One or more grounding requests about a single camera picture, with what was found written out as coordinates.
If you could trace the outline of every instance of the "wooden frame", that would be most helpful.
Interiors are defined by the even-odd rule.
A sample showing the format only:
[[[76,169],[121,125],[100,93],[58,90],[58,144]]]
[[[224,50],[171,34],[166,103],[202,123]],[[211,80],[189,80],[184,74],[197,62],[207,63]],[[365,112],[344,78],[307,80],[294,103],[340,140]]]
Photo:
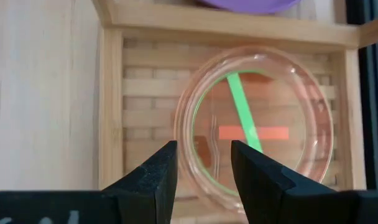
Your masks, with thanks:
[[[164,4],[115,3],[113,0],[93,0],[103,29],[100,50],[99,104],[99,187],[109,185],[124,175],[122,96],[140,95],[143,88],[122,81],[125,65],[196,68],[207,55],[171,57],[171,52],[129,50],[122,52],[123,38],[158,41],[201,43],[217,46],[262,44],[289,50],[328,54],[339,86],[336,101],[339,106],[337,124],[343,150],[337,155],[343,169],[338,183],[343,189],[365,189],[362,114],[359,90],[357,49],[378,42],[378,20],[363,26],[327,25],[276,17],[248,16],[231,12],[198,9]],[[325,72],[326,66],[310,63],[311,70]],[[158,81],[153,81],[157,88]],[[157,94],[169,91],[150,90]],[[189,205],[196,205],[196,215],[210,212],[197,200],[175,204],[176,217],[184,217]]]

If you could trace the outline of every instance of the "purple lid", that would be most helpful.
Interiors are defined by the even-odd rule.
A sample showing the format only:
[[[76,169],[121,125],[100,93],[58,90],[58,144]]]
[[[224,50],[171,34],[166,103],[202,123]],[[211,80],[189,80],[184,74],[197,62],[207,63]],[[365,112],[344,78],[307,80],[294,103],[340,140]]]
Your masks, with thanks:
[[[288,9],[300,0],[200,0],[233,12],[270,14]]]

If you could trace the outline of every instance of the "petri dish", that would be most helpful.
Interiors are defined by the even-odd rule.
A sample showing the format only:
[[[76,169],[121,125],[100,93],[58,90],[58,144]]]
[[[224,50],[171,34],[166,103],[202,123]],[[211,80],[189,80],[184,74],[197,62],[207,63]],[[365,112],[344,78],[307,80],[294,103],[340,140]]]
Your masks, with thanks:
[[[326,97],[295,58],[269,47],[227,50],[192,76],[175,114],[180,172],[199,198],[244,214],[230,160],[239,139],[321,182],[333,149]]]

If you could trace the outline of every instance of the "orange strip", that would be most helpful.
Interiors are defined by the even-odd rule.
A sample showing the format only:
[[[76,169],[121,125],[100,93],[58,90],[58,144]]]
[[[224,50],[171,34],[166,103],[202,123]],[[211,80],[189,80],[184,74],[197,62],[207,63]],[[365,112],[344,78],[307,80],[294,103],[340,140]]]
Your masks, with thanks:
[[[287,127],[257,127],[261,140],[288,140],[290,138]],[[240,126],[220,126],[220,140],[245,140],[244,131]]]

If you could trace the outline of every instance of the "wooden box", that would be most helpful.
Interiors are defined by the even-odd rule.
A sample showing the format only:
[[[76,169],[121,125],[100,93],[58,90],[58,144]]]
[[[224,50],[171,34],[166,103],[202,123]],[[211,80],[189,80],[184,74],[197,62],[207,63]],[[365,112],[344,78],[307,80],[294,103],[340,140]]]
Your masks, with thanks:
[[[323,183],[365,189],[358,48],[378,41],[363,26],[113,0],[93,0],[100,33],[99,187],[111,184],[173,139],[171,114],[191,71],[223,48],[257,44],[290,52],[331,103],[334,156]],[[173,217],[215,213],[178,180]]]

